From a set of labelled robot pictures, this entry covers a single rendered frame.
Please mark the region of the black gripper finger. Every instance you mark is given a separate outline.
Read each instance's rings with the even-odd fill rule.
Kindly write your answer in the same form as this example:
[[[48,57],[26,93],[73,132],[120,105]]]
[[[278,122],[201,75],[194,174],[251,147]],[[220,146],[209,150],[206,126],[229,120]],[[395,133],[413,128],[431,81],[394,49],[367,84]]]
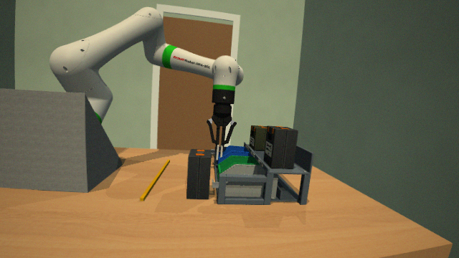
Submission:
[[[220,148],[220,157],[222,157],[222,152],[224,152],[224,145],[229,143],[232,131],[233,131],[234,127],[237,124],[235,121],[231,120],[231,123],[230,123],[231,126],[230,126],[229,132],[227,134],[227,138],[226,138],[226,140],[224,140],[225,139],[225,131],[226,131],[226,123],[227,123],[227,119],[224,119],[223,127],[222,127],[222,142],[221,142],[221,148]]]
[[[209,125],[209,130],[210,130],[210,134],[211,134],[211,139],[212,139],[212,142],[216,144],[216,160],[218,160],[218,155],[219,155],[219,129],[220,129],[220,118],[217,119],[217,136],[216,136],[216,140],[214,139],[214,133],[213,133],[213,130],[212,130],[212,121],[213,119],[209,119],[207,120],[207,124]]]

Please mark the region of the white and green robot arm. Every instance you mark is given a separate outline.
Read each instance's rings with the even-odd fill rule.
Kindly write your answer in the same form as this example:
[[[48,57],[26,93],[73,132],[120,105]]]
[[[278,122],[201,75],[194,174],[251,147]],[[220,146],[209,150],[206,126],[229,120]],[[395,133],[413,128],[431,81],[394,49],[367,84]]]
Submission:
[[[109,29],[56,48],[49,65],[66,92],[86,94],[102,124],[113,94],[100,77],[99,69],[141,41],[146,59],[151,64],[211,78],[212,102],[215,105],[234,104],[235,86],[244,77],[236,60],[221,56],[214,61],[167,44],[163,18],[151,7],[140,9]]]

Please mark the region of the green open bin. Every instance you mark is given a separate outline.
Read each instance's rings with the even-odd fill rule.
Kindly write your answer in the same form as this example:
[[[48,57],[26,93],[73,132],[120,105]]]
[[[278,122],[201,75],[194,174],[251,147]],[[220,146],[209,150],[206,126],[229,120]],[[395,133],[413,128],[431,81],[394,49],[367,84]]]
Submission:
[[[244,164],[244,165],[259,165],[253,156],[230,156],[223,160],[217,166],[217,176],[219,182],[219,174],[226,171],[228,168],[234,164]]]

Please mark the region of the grey metal shelf rack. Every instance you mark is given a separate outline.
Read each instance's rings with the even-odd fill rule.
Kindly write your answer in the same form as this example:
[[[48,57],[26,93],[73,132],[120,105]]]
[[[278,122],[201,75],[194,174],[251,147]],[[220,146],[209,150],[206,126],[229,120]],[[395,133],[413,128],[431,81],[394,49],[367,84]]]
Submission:
[[[297,201],[300,205],[306,205],[308,190],[311,179],[314,153],[296,146],[294,169],[271,168],[264,162],[265,151],[253,150],[250,145],[244,142],[244,147],[252,154],[255,160],[265,170],[265,175],[244,175],[244,174],[219,174],[217,176],[217,160],[215,149],[211,149],[214,154],[215,181],[212,178],[212,188],[217,190],[217,204],[237,204],[237,205],[270,205],[271,201]],[[258,157],[259,156],[259,157]],[[274,174],[298,174],[301,175],[299,194],[297,194],[279,175],[275,199],[271,198]],[[246,196],[225,196],[226,182],[252,182],[264,183],[262,197]],[[282,197],[283,195],[283,197]]]

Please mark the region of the blue bin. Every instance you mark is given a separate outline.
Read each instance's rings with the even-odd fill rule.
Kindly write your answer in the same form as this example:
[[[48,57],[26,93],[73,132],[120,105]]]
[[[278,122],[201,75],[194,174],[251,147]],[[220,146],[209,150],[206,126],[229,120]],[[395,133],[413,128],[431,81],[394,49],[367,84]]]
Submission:
[[[219,152],[217,165],[230,156],[252,156],[252,154],[246,147],[229,145],[222,152],[222,157]]]

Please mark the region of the yellow bar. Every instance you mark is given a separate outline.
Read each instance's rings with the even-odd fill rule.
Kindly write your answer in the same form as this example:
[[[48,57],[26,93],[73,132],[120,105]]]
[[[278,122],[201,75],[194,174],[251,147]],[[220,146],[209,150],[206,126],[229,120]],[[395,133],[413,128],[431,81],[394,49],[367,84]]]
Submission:
[[[144,201],[145,198],[147,197],[147,195],[149,194],[149,192],[151,191],[151,189],[153,188],[153,186],[155,185],[155,183],[157,182],[157,180],[159,179],[159,177],[161,176],[161,174],[164,172],[165,168],[167,167],[167,165],[169,164],[170,160],[167,160],[167,162],[164,164],[164,166],[161,168],[161,170],[158,172],[158,174],[156,175],[156,177],[154,178],[154,180],[152,180],[152,182],[150,183],[150,185],[148,186],[148,188],[145,190],[145,192],[143,193],[143,195],[140,197],[140,201]]]

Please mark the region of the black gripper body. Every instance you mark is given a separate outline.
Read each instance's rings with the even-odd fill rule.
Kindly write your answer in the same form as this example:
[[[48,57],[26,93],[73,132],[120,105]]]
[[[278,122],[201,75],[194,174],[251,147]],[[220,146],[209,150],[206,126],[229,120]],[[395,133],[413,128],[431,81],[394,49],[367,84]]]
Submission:
[[[214,111],[212,119],[217,126],[217,119],[220,118],[220,126],[223,127],[224,119],[227,119],[226,126],[231,122],[232,116],[232,106],[231,105],[214,105]]]

